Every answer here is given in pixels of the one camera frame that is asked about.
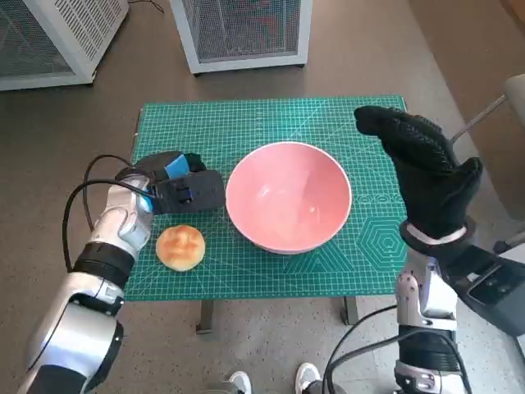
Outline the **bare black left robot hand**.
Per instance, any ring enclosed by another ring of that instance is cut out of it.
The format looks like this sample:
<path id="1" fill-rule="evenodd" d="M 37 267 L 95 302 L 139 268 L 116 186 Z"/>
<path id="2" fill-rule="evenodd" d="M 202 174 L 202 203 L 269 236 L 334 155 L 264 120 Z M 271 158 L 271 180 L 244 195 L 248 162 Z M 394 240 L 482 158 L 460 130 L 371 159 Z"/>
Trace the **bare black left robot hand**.
<path id="1" fill-rule="evenodd" d="M 196 153 L 167 151 L 141 158 L 135 169 L 150 180 L 155 214 L 197 213 L 224 206 L 225 185 L 220 172 L 206 168 Z"/>

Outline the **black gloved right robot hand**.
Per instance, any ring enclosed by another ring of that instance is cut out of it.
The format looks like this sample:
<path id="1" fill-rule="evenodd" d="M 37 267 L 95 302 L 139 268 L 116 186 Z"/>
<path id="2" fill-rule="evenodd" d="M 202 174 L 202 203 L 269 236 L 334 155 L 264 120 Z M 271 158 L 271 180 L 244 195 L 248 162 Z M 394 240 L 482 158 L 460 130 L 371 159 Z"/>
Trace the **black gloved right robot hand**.
<path id="1" fill-rule="evenodd" d="M 358 131 L 378 137 L 395 165 L 408 222 L 435 240 L 463 228 L 481 160 L 460 163 L 442 129 L 425 117 L 378 106 L 357 108 L 354 117 Z"/>

